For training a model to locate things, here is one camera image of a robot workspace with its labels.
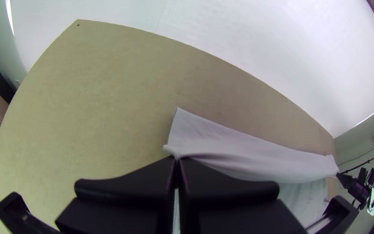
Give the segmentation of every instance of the white cloth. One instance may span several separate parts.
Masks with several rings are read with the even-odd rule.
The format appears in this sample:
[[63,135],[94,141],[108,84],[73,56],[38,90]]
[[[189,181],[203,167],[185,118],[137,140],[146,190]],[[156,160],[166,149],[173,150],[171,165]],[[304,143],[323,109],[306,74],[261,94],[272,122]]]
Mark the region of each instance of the white cloth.
[[324,178],[339,171],[332,155],[279,146],[180,108],[163,148],[176,158],[190,157],[237,179],[278,182],[278,199],[303,226],[322,216],[327,207]]

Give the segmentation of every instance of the beige tabletop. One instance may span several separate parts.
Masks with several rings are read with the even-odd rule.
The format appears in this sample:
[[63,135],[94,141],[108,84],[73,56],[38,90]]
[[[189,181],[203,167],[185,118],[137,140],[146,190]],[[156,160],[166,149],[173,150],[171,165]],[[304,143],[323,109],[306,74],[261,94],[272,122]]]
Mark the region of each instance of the beige tabletop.
[[8,108],[0,201],[16,191],[55,227],[76,180],[121,176],[165,157],[176,107],[283,146],[334,153],[324,128],[243,70],[156,34],[78,20],[39,58]]

